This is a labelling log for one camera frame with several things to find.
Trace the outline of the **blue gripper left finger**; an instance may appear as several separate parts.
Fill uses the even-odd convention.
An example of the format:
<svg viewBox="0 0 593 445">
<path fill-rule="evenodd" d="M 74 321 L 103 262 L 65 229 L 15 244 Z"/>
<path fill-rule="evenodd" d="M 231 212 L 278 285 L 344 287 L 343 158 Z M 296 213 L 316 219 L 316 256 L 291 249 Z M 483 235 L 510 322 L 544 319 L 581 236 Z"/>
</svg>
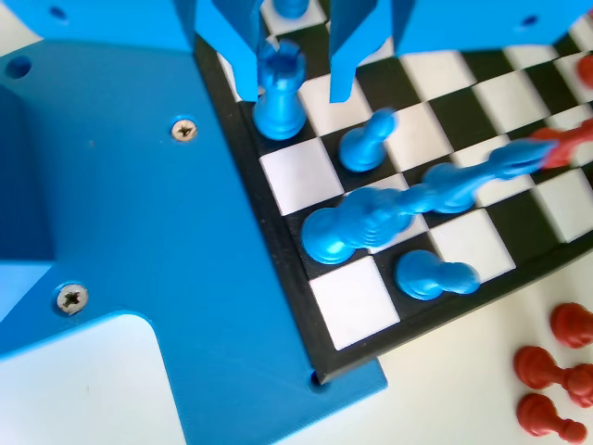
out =
<svg viewBox="0 0 593 445">
<path fill-rule="evenodd" d="M 256 101 L 259 95 L 261 4 L 257 0 L 196 2 L 196 32 L 231 64 L 236 92 L 245 101 Z"/>
</svg>

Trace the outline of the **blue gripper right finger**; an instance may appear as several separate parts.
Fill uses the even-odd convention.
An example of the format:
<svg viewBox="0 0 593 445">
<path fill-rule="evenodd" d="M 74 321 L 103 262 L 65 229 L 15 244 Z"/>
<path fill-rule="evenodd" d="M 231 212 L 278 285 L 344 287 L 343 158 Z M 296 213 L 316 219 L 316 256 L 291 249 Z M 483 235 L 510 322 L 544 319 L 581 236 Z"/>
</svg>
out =
<svg viewBox="0 0 593 445">
<path fill-rule="evenodd" d="M 391 2 L 339 0 L 330 11 L 330 101 L 350 98 L 358 65 L 391 35 Z"/>
</svg>

